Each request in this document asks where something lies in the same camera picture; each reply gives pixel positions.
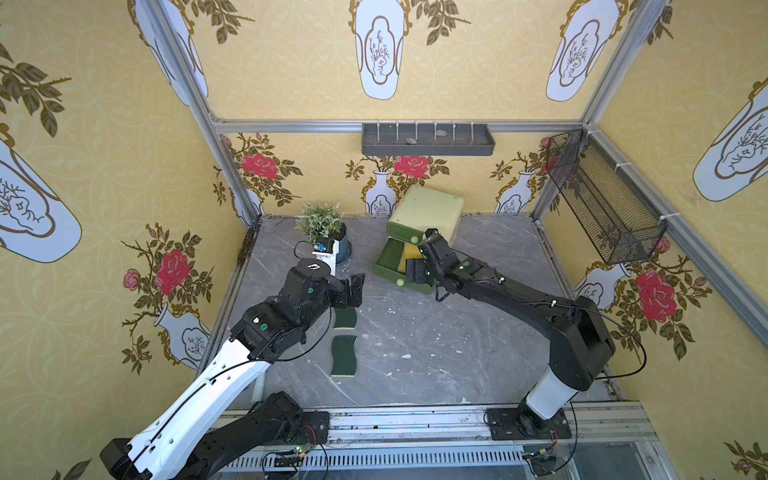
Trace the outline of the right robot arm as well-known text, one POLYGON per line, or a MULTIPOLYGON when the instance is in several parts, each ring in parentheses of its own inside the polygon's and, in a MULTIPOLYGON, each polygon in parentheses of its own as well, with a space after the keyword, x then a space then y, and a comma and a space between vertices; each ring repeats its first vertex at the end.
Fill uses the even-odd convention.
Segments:
POLYGON ((557 431, 564 409, 597 381, 617 348, 611 318, 588 297, 568 298, 521 282, 496 264, 455 248, 429 229, 402 265, 406 282, 433 289, 435 299, 451 295, 495 307, 534 329, 548 342, 546 370, 520 403, 487 410, 495 440, 540 439, 557 431))

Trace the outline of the yellow foam sponge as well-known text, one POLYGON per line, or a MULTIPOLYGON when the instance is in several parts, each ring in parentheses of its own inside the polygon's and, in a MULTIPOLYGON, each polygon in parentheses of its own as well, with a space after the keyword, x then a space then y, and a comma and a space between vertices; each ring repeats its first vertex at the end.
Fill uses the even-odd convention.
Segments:
POLYGON ((422 254, 416 245, 410 244, 410 243, 404 243, 401 259, 398 267, 398 270, 401 273, 406 272, 406 263, 409 259, 422 259, 422 254))

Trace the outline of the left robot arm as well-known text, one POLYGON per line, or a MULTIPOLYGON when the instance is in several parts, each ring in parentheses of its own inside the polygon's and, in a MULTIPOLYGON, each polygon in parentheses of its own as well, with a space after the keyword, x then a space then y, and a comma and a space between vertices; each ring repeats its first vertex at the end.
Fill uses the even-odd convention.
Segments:
POLYGON ((278 294, 248 308, 203 372, 154 423, 133 438, 115 438, 100 458, 115 479, 206 479, 254 446, 294 429, 301 409, 278 394, 246 417, 215 421, 250 383, 303 343, 310 327, 335 308, 357 308, 365 276, 333 275, 321 260, 302 259, 278 294))

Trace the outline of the green scrub sponge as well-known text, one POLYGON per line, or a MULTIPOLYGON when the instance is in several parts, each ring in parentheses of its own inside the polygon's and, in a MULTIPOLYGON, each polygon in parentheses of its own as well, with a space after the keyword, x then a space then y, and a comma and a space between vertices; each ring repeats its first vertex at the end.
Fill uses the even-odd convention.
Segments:
POLYGON ((352 330, 357 325, 357 311, 354 307, 335 308, 334 324, 336 330, 352 330))
POLYGON ((357 371, 357 358, 355 353, 355 335, 337 335, 331 344, 333 358, 332 377, 354 377, 357 371))

